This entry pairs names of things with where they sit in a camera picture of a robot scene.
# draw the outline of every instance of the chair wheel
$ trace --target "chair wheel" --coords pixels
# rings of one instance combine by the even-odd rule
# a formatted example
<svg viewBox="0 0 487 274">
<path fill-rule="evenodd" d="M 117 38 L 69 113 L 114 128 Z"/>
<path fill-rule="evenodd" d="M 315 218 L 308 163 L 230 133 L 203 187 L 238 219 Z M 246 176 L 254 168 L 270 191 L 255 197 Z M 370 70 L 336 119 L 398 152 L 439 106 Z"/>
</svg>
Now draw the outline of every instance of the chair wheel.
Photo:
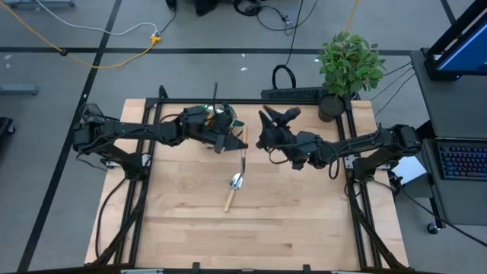
<svg viewBox="0 0 487 274">
<path fill-rule="evenodd" d="M 10 126 L 8 127 L 8 134 L 9 134 L 9 135 L 14 134 L 14 133 L 15 133 L 15 130 L 16 130 L 16 129 L 15 129 L 15 126 L 14 126 L 14 125 L 10 125 Z"/>
<path fill-rule="evenodd" d="M 428 232 L 429 234 L 433 234 L 433 235 L 436 235 L 438 234 L 440 230 L 438 229 L 438 227 L 436 226 L 435 223 L 431 223 L 428 225 Z"/>
</svg>

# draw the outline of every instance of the cable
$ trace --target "cable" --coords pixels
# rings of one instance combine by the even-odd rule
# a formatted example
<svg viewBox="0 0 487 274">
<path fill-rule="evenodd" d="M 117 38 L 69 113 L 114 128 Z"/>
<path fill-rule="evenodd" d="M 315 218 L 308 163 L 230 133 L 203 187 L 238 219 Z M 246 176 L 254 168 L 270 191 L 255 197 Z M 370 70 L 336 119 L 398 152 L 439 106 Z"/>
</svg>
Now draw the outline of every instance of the cable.
<svg viewBox="0 0 487 274">
<path fill-rule="evenodd" d="M 30 32 L 34 33 L 42 41 L 44 41 L 46 44 L 50 45 L 53 49 L 57 50 L 62 56 L 66 56 L 67 55 L 67 52 L 65 51 L 65 49 L 59 48 L 54 43 L 51 43 L 49 40 L 47 40 L 47 38 L 45 38 L 44 36 L 42 36 L 38 32 L 36 32 L 29 24 L 27 24 L 24 21 L 24 19 L 22 19 L 20 16 L 18 16 L 18 14 L 16 14 L 14 11 L 12 11 L 3 1 L 0 1 L 0 5 L 3 8 L 5 8 L 10 14 L 12 14 L 12 16 L 14 16 L 15 19 L 17 19 L 21 24 L 23 24 Z M 116 64 L 116 65 L 107 65 L 107 66 L 103 66 L 103 65 L 92 65 L 92 64 L 90 64 L 88 62 L 85 62 L 85 61 L 83 61 L 83 60 L 81 60 L 81 59 L 79 59 L 76 56 L 73 56 L 71 54 L 69 54 L 67 56 L 69 58 L 71 58 L 72 60 L 76 61 L 76 62 L 79 62 L 79 63 L 81 63 L 83 65 L 89 66 L 92 69 L 114 69 L 114 68 L 120 67 L 122 65 L 125 65 L 126 63 L 132 61 L 133 59 L 137 59 L 138 57 L 143 56 L 144 54 L 148 53 L 152 49 L 152 47 L 154 47 L 154 45 L 156 43 L 159 43 L 160 41 L 161 41 L 161 38 L 160 37 L 152 36 L 151 37 L 151 45 L 143 53 L 140 53 L 140 54 L 138 54 L 136 56 L 133 56 L 132 58 L 128 59 L 127 61 L 121 62 L 120 64 Z"/>
<path fill-rule="evenodd" d="M 90 163 L 89 161 L 86 161 L 86 160 L 84 160 L 84 159 L 80 159 L 80 157 L 81 157 L 81 154 L 78 154 L 78 155 L 76 156 L 76 161 L 83 162 L 83 163 L 85 163 L 85 164 L 89 165 L 89 166 L 90 166 L 90 167 L 92 167 L 92 168 L 96 168 L 96 169 L 98 169 L 98 170 L 101 170 L 101 171 L 105 171 L 105 172 L 107 172 L 107 170 L 106 170 L 106 169 L 104 169 L 104 168 L 102 168 L 102 167 L 97 167 L 96 165 L 94 165 L 94 164 Z"/>
<path fill-rule="evenodd" d="M 163 33 L 163 32 L 164 32 L 166 29 L 167 29 L 167 27 L 169 27 L 169 25 L 170 25 L 171 23 L 173 23 L 174 19 L 176 19 L 176 13 L 177 13 L 177 9 L 174 9 L 174 16 L 173 16 L 173 18 L 172 18 L 172 19 L 169 21 L 169 23 L 167 23 L 167 24 L 166 24 L 166 26 L 164 26 L 164 27 L 162 28 L 162 30 L 161 30 L 161 31 L 159 31 L 159 33 L 158 33 L 158 35 L 157 35 L 157 36 L 160 36 L 160 35 L 161 35 L 161 34 L 162 34 L 162 33 Z"/>
<path fill-rule="evenodd" d="M 39 4 L 43 9 L 45 9 L 53 17 L 55 17 L 57 20 L 61 21 L 62 23 L 67 24 L 70 27 L 76 27 L 76 28 L 85 29 L 85 30 L 98 30 L 98 31 L 103 31 L 104 33 L 108 33 L 109 35 L 122 36 L 122 35 L 130 32 L 130 31 L 136 29 L 137 27 L 140 27 L 140 26 L 143 26 L 143 25 L 150 25 L 150 26 L 154 27 L 154 33 L 152 34 L 152 36 L 155 36 L 158 33 L 158 27 L 156 25 L 154 25 L 153 23 L 149 23 L 149 22 L 144 22 L 144 23 L 136 24 L 134 27 L 131 27 L 128 30 L 126 30 L 126 31 L 124 31 L 122 33 L 112 33 L 112 32 L 106 31 L 106 30 L 104 30 L 102 28 L 99 28 L 99 27 L 85 27 L 85 26 L 79 26 L 79 25 L 71 24 L 71 23 L 69 23 L 67 21 L 64 21 L 62 18 L 60 18 L 59 16 L 57 16 L 56 14 L 54 14 L 52 11 L 50 11 L 45 5 L 43 5 L 43 3 L 41 3 L 40 0 L 36 0 L 36 1 L 37 1 L 37 4 Z"/>
<path fill-rule="evenodd" d="M 304 0 L 301 0 L 301 4 L 299 5 L 299 11 L 298 11 L 298 19 L 296 19 L 296 28 L 294 29 L 294 34 L 292 35 L 292 41 L 291 41 L 291 48 L 289 49 L 288 61 L 286 61 L 284 66 L 287 66 L 289 63 L 289 60 L 291 59 L 291 54 L 292 54 L 292 50 L 294 47 L 294 39 L 296 38 L 296 33 L 298 32 L 299 17 L 301 15 L 301 9 L 303 8 L 303 3 L 304 3 Z"/>
<path fill-rule="evenodd" d="M 391 186 L 388 186 L 386 185 L 385 183 L 381 183 L 381 182 L 377 182 L 376 180 L 372 180 L 371 182 L 374 182 L 374 183 L 377 183 L 377 184 L 380 184 L 388 189 L 390 189 L 391 191 L 395 191 L 394 188 L 392 188 Z M 414 200 L 407 192 L 406 192 L 406 188 L 403 186 L 400 188 L 404 195 L 406 195 L 406 197 L 408 197 L 408 199 L 410 199 L 412 202 L 414 202 L 417 206 L 419 206 L 420 208 L 422 208 L 423 210 L 425 210 L 427 213 L 429 213 L 430 215 L 432 215 L 433 217 L 435 217 L 437 220 L 440 220 L 442 221 L 443 223 L 447 224 L 447 225 L 450 225 L 454 230 L 460 232 L 461 234 L 463 234 L 463 236 L 466 236 L 468 237 L 469 239 L 471 240 L 474 240 L 475 242 L 477 242 L 478 244 L 481 244 L 482 246 L 484 247 L 487 247 L 487 243 L 484 242 L 484 241 L 481 241 L 479 240 L 478 238 L 466 233 L 465 231 L 459 229 L 457 226 L 455 225 L 452 225 L 449 221 L 447 220 L 444 220 L 443 218 L 440 218 L 440 216 L 436 215 L 435 213 L 433 213 L 431 210 L 427 209 L 426 207 L 424 207 L 422 204 L 420 204 L 419 202 L 417 202 L 416 200 Z"/>
<path fill-rule="evenodd" d="M 304 19 L 304 20 L 303 20 L 301 23 L 299 23 L 299 24 L 298 24 L 298 21 L 296 21 L 296 23 L 297 23 L 297 24 L 296 24 L 296 26 L 293 26 L 293 27 L 285 27 L 285 28 L 283 28 L 283 29 L 277 29 L 277 28 L 273 28 L 273 27 L 267 27 L 267 26 L 266 26 L 266 25 L 265 25 L 265 24 L 264 24 L 264 23 L 263 23 L 263 22 L 260 20 L 259 14 L 257 14 L 257 20 L 258 20 L 258 21 L 260 22 L 260 24 L 261 24 L 263 27 L 265 27 L 267 30 L 274 30 L 274 31 L 287 31 L 287 30 L 294 30 L 294 29 L 296 29 L 296 28 L 300 27 L 302 24 L 304 24 L 304 22 L 306 22 L 306 21 L 307 21 L 307 19 L 308 19 L 308 18 L 311 16 L 311 14 L 313 13 L 314 8 L 317 6 L 317 3 L 318 3 L 318 0 L 315 0 L 315 2 L 314 2 L 314 4 L 313 4 L 313 7 L 311 8 L 310 13 L 309 13 L 309 14 L 306 16 L 306 18 L 305 18 L 305 19 Z"/>
<path fill-rule="evenodd" d="M 414 75 L 416 75 L 416 73 L 415 73 L 415 74 L 413 74 L 413 75 L 411 75 L 411 76 L 409 76 L 409 78 L 407 78 L 407 79 L 406 79 L 406 80 L 405 80 L 405 81 L 404 81 L 404 82 L 401 84 L 401 86 L 400 86 L 400 87 L 397 89 L 396 93 L 395 93 L 395 94 L 394 94 L 394 95 L 393 95 L 393 96 L 392 96 L 392 97 L 391 97 L 391 98 L 390 98 L 390 99 L 387 101 L 387 103 L 386 103 L 386 104 L 385 104 L 385 105 L 384 105 L 384 106 L 383 106 L 383 107 L 382 107 L 382 108 L 381 108 L 379 111 L 377 111 L 377 113 L 374 115 L 374 117 L 377 117 L 377 115 L 379 115 L 379 113 L 380 113 L 382 110 L 384 110 L 384 109 L 387 107 L 387 105 L 388 105 L 388 104 L 389 104 L 389 103 L 390 103 L 390 102 L 391 102 L 391 101 L 394 99 L 394 97 L 395 97 L 395 96 L 396 96 L 396 95 L 399 93 L 399 91 L 401 90 L 401 88 L 403 88 L 403 86 L 406 84 L 406 82 L 407 82 L 407 81 L 409 81 L 409 79 L 411 79 L 411 78 L 412 78 Z"/>
<path fill-rule="evenodd" d="M 396 83 L 397 80 L 399 80 L 399 78 L 403 77 L 406 73 L 408 73 L 410 70 L 412 69 L 409 68 L 408 70 L 406 70 L 404 73 L 402 73 L 401 75 L 399 75 L 396 79 L 394 79 L 394 81 L 390 82 L 390 84 L 388 84 L 386 86 L 386 88 L 384 88 L 382 91 L 380 91 L 378 94 L 376 94 L 374 97 L 372 97 L 372 99 L 370 99 L 370 101 L 373 101 L 375 98 L 379 97 L 383 92 L 385 92 L 391 85 L 393 85 L 394 83 Z"/>
<path fill-rule="evenodd" d="M 271 154 L 274 152 L 274 150 L 276 150 L 277 148 L 290 148 L 290 147 L 298 147 L 298 146 L 302 146 L 302 145 L 308 145 L 308 144 L 312 144 L 312 143 L 317 143 L 319 145 L 322 145 L 322 144 L 325 144 L 325 145 L 328 145 L 329 147 L 331 147 L 331 149 L 333 150 L 333 155 L 330 156 L 328 159 L 326 159 L 326 162 L 328 162 L 329 166 L 328 166 L 328 176 L 331 180 L 335 180 L 337 177 L 338 177 L 338 174 L 340 172 L 340 161 L 338 161 L 339 159 L 339 153 L 340 151 L 342 151 L 343 149 L 345 148 L 342 148 L 342 150 L 340 151 L 337 151 L 335 149 L 335 147 L 328 141 L 323 141 L 323 140 L 315 140 L 315 141 L 309 141 L 309 142 L 302 142 L 302 143 L 297 143 L 297 144 L 288 144 L 288 145 L 274 145 L 272 147 L 269 147 L 271 148 L 271 150 L 269 151 L 269 161 L 273 164 L 284 164 L 286 162 L 289 161 L 289 158 L 286 157 L 285 160 L 283 161 L 273 161 L 272 160 L 272 157 L 271 157 Z M 332 175 L 332 168 L 333 168 L 333 163 L 336 162 L 336 169 L 335 169 L 335 174 Z"/>
<path fill-rule="evenodd" d="M 414 200 L 407 192 L 406 190 L 404 189 L 403 187 L 403 193 L 404 195 L 406 195 L 406 197 L 408 197 L 411 201 L 413 201 L 417 206 L 419 206 L 420 208 L 424 209 L 427 213 L 433 215 L 437 220 L 440 220 L 442 221 L 443 223 L 447 224 L 447 225 L 450 225 L 454 230 L 460 232 L 461 234 L 463 234 L 463 236 L 466 236 L 468 237 L 470 240 L 474 240 L 475 242 L 477 242 L 478 244 L 481 244 L 483 247 L 487 247 L 487 243 L 484 242 L 484 241 L 481 241 L 479 240 L 478 238 L 466 233 L 465 231 L 459 229 L 457 226 L 455 225 L 452 225 L 449 221 L 447 220 L 444 220 L 442 218 L 440 218 L 440 216 L 436 215 L 435 213 L 433 213 L 432 211 L 430 211 L 429 209 L 425 208 L 422 204 L 420 204 L 419 202 L 416 202 L 416 200 Z"/>
<path fill-rule="evenodd" d="M 411 62 L 409 62 L 409 63 L 407 63 L 407 64 L 404 64 L 404 65 L 401 65 L 399 68 L 396 68 L 396 69 L 394 69 L 393 71 L 386 73 L 386 74 L 385 74 L 383 77 L 386 77 L 386 76 L 388 76 L 389 74 L 392 74 L 392 73 L 394 73 L 394 72 L 397 72 L 398 70 L 400 70 L 400 69 L 402 69 L 402 68 L 406 67 L 407 65 L 411 65 Z"/>
<path fill-rule="evenodd" d="M 124 177 L 120 183 L 118 183 L 110 193 L 108 193 L 108 196 L 105 198 L 103 201 L 103 204 L 101 205 L 100 212 L 98 213 L 98 222 L 97 222 L 97 231 L 94 237 L 94 253 L 97 256 L 97 259 L 100 258 L 100 250 L 98 248 L 98 244 L 100 242 L 100 228 L 101 228 L 101 216 L 103 214 L 103 211 L 105 209 L 105 206 L 108 203 L 108 200 L 110 197 L 123 185 L 123 183 L 127 180 L 127 177 Z"/>
<path fill-rule="evenodd" d="M 292 22 L 288 19 L 288 16 L 286 15 L 283 15 L 283 13 L 281 13 L 277 8 L 274 8 L 274 7 L 271 7 L 271 6 L 268 6 L 268 5 L 264 5 L 262 6 L 262 8 L 270 8 L 272 9 L 273 11 L 277 12 L 277 14 L 279 15 L 279 17 L 281 18 L 281 21 L 284 23 L 284 34 L 287 35 L 287 36 L 290 36 L 294 33 L 294 25 L 292 24 Z M 263 25 L 265 28 L 267 28 L 267 26 L 260 20 L 259 18 L 259 14 L 257 14 L 257 20 L 258 22 Z"/>
<path fill-rule="evenodd" d="M 347 189 L 348 189 L 348 186 L 350 186 L 350 184 L 351 184 L 351 182 L 350 181 L 347 181 L 345 183 L 345 186 L 343 187 L 343 192 L 344 192 L 345 196 L 347 196 L 348 198 L 350 198 L 350 194 L 347 191 Z M 360 194 L 361 194 L 361 190 L 359 190 L 352 198 L 357 198 Z"/>
<path fill-rule="evenodd" d="M 160 41 L 161 41 L 161 38 L 160 37 L 155 37 L 155 36 L 151 37 L 151 45 L 144 52 L 139 53 L 136 56 L 130 57 L 126 61 L 121 62 L 119 64 L 115 64 L 115 65 L 92 65 L 92 64 L 90 64 L 88 62 L 85 62 L 85 61 L 79 59 L 76 56 L 68 55 L 68 57 L 71 58 L 71 59 L 73 59 L 73 60 L 75 60 L 76 62 L 79 62 L 79 63 L 83 64 L 83 65 L 87 65 L 87 66 L 91 67 L 92 69 L 114 69 L 114 68 L 118 68 L 120 66 L 126 65 L 130 61 L 132 61 L 134 59 L 137 59 L 138 57 L 143 56 L 144 54 L 148 53 L 149 51 L 151 51 L 151 49 L 154 47 L 154 45 L 156 43 L 159 43 Z"/>
<path fill-rule="evenodd" d="M 352 14 L 350 14 L 349 22 L 347 23 L 347 27 L 345 29 L 346 32 L 350 30 L 350 26 L 352 25 L 353 17 L 355 16 L 355 12 L 357 11 L 358 0 L 355 0 L 353 5 Z"/>
</svg>

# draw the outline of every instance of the desk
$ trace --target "desk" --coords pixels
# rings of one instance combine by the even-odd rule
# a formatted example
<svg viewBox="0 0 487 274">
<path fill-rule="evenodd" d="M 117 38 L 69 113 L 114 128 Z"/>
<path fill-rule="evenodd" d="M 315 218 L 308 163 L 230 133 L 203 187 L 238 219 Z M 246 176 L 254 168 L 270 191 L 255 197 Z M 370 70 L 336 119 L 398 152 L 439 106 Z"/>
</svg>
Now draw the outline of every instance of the desk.
<svg viewBox="0 0 487 274">
<path fill-rule="evenodd" d="M 455 82 L 431 81 L 421 51 L 411 52 L 412 65 L 418 77 L 431 123 L 421 126 L 419 137 L 428 179 L 433 188 L 430 198 L 434 212 L 454 224 L 487 225 L 479 212 L 487 210 L 487 184 L 482 181 L 445 180 L 438 170 L 434 138 L 485 139 L 487 77 L 464 75 Z M 442 228 L 439 220 L 435 221 Z"/>
<path fill-rule="evenodd" d="M 127 100 L 122 121 L 140 123 L 144 105 L 145 100 Z M 352 106 L 358 134 L 373 132 L 371 103 L 357 101 Z M 187 105 L 165 103 L 162 115 L 179 113 L 184 107 Z M 230 212 L 224 213 L 223 208 L 230 192 L 228 184 L 240 170 L 239 151 L 217 155 L 193 140 L 175 148 L 157 144 L 135 266 L 187 269 L 200 262 L 202 269 L 296 270 L 310 264 L 315 270 L 358 270 L 352 215 L 343 193 L 343 165 L 339 177 L 331 180 L 327 170 L 305 166 L 296 171 L 289 164 L 270 163 L 268 154 L 255 147 L 262 128 L 257 111 L 262 106 L 232 107 L 248 126 L 249 148 L 243 187 Z M 272 107 L 284 112 L 291 106 Z M 321 122 L 316 106 L 300 108 L 301 115 L 289 124 L 294 133 L 309 130 L 328 141 L 339 140 L 336 123 Z M 118 140 L 116 145 L 135 151 L 136 141 Z M 272 156 L 278 160 L 283 155 Z M 100 203 L 122 178 L 121 169 L 108 171 Z M 376 180 L 388 183 L 382 171 L 377 172 Z M 103 213 L 101 250 L 119 229 L 127 185 L 112 196 Z M 377 233 L 407 265 L 392 194 L 372 183 L 368 190 Z M 94 232 L 86 262 L 95 259 Z M 370 250 L 367 235 L 363 235 L 366 250 Z M 123 262 L 131 237 L 129 232 Z"/>
</svg>

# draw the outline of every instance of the wooden tabletop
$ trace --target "wooden tabletop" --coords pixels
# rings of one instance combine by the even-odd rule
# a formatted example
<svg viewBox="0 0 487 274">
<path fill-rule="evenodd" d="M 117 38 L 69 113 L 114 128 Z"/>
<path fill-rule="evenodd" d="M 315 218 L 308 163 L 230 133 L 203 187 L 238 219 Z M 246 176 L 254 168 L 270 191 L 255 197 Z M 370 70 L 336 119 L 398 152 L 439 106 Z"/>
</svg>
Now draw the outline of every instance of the wooden tabletop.
<svg viewBox="0 0 487 274">
<path fill-rule="evenodd" d="M 122 121 L 140 123 L 144 104 L 142 99 L 127 100 Z M 375 131 L 371 103 L 354 101 L 352 106 L 357 133 Z M 165 104 L 162 115 L 180 113 L 184 107 L 188 106 Z M 239 151 L 217 155 L 193 140 L 174 148 L 157 144 L 136 266 L 191 268 L 193 262 L 200 262 L 202 269 L 291 270 L 302 269 L 304 264 L 310 264 L 313 270 L 360 269 L 350 205 L 343 193 L 343 165 L 339 177 L 331 180 L 328 167 L 315 170 L 305 165 L 297 171 L 289 163 L 272 164 L 269 155 L 255 146 L 262 129 L 257 113 L 262 106 L 232 107 L 238 119 L 247 124 L 249 148 L 243 186 L 231 210 L 225 213 L 223 209 L 231 178 L 240 172 Z M 272 107 L 284 112 L 291 106 Z M 294 134 L 307 130 L 330 142 L 339 140 L 336 123 L 321 122 L 317 106 L 300 108 L 301 115 L 289 123 Z M 345 115 L 344 121 L 348 132 Z M 118 140 L 116 145 L 133 152 L 136 143 Z M 279 161 L 284 155 L 276 152 L 272 157 Z M 121 168 L 108 171 L 100 204 L 122 178 Z M 376 173 L 376 180 L 389 183 L 383 171 Z M 128 185 L 125 183 L 107 203 L 101 223 L 101 250 L 119 230 Z M 390 191 L 373 183 L 368 189 L 377 233 L 396 258 L 407 265 Z M 94 232 L 86 262 L 95 259 Z M 364 231 L 362 234 L 371 266 L 369 240 Z M 125 261 L 131 237 L 130 231 Z"/>
</svg>

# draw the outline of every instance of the wooden handle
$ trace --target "wooden handle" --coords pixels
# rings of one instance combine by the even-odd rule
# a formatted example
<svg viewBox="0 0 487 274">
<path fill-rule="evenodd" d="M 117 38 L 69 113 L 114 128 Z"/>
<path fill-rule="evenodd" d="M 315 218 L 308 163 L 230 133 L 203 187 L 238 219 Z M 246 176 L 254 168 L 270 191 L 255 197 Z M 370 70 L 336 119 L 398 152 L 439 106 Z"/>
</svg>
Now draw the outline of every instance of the wooden handle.
<svg viewBox="0 0 487 274">
<path fill-rule="evenodd" d="M 235 197 L 235 190 L 231 190 L 230 195 L 228 196 L 227 199 L 227 204 L 225 204 L 225 209 L 224 209 L 225 212 L 228 212 L 230 210 L 230 206 L 231 203 L 234 201 L 234 197 Z"/>
<path fill-rule="evenodd" d="M 247 137 L 248 137 L 248 130 L 247 130 L 247 125 L 243 126 L 242 129 L 242 142 L 247 143 Z M 242 158 L 245 158 L 245 153 L 247 152 L 246 149 L 242 149 Z"/>
</svg>

